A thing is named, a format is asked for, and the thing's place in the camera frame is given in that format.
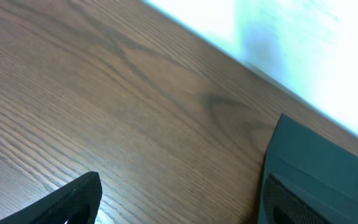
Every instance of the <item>black object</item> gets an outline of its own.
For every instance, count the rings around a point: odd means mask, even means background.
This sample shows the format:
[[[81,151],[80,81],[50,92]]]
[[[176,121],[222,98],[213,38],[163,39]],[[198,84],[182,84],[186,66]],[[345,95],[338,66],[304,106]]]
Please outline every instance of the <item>black object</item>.
[[[97,172],[87,172],[0,224],[94,224],[102,186]]]
[[[259,224],[358,223],[358,157],[283,114],[260,201]]]

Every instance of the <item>brown wood grain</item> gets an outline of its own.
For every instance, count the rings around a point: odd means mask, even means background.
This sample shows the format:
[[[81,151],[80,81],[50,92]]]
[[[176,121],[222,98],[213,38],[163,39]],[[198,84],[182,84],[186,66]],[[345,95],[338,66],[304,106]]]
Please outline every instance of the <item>brown wood grain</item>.
[[[249,223],[281,113],[358,156],[356,137],[138,1],[0,1],[0,219],[95,170],[99,223]]]

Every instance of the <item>wooden surface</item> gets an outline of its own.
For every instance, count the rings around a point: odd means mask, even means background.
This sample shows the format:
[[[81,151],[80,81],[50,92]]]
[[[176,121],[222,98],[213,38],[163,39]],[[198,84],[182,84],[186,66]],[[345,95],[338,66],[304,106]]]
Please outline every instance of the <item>wooden surface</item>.
[[[0,219],[87,170],[99,223],[251,223],[281,113],[358,139],[138,1],[0,1]]]

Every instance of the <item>wooden table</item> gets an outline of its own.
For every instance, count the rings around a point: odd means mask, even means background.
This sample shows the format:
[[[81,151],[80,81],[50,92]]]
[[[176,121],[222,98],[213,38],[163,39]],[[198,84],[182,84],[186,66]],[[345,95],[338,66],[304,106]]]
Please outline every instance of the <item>wooden table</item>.
[[[252,223],[281,113],[358,156],[357,138],[138,1],[0,1],[0,219],[95,170],[100,223]]]

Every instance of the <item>white backdrop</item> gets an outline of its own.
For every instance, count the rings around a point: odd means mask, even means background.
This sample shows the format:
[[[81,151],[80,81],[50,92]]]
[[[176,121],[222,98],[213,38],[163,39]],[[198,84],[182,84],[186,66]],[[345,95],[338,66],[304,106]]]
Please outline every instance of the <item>white backdrop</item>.
[[[147,2],[358,135],[358,1]]]

